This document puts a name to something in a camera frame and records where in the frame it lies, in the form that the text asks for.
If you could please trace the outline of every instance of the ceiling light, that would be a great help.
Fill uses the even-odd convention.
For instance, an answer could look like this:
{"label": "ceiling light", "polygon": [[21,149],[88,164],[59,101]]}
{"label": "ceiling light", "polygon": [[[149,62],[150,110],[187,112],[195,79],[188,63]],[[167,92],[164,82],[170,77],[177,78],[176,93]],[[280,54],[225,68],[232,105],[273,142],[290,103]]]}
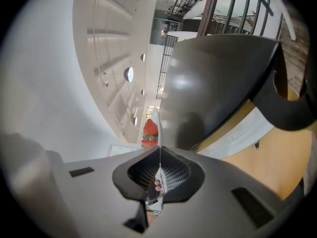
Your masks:
{"label": "ceiling light", "polygon": [[140,56],[140,59],[141,59],[142,61],[145,61],[145,54],[142,54],[142,55]]}
{"label": "ceiling light", "polygon": [[132,123],[136,126],[137,123],[138,123],[138,118],[137,118],[137,117],[134,117],[134,118],[132,119]]}
{"label": "ceiling light", "polygon": [[124,70],[123,76],[124,76],[126,81],[131,83],[133,80],[133,68],[132,67],[126,68]]}

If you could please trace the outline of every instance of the strawberry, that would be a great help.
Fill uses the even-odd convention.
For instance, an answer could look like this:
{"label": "strawberry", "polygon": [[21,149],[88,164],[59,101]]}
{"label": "strawberry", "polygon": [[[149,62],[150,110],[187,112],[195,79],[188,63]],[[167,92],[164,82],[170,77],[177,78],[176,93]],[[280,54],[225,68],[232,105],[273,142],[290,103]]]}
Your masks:
{"label": "strawberry", "polygon": [[156,135],[158,132],[158,126],[152,121],[152,119],[148,119],[143,128],[143,133],[145,135]]}
{"label": "strawberry", "polygon": [[146,147],[150,147],[150,146],[157,146],[158,143],[157,143],[157,140],[154,139],[154,140],[149,140],[149,139],[146,139],[146,140],[142,140],[142,144]]}

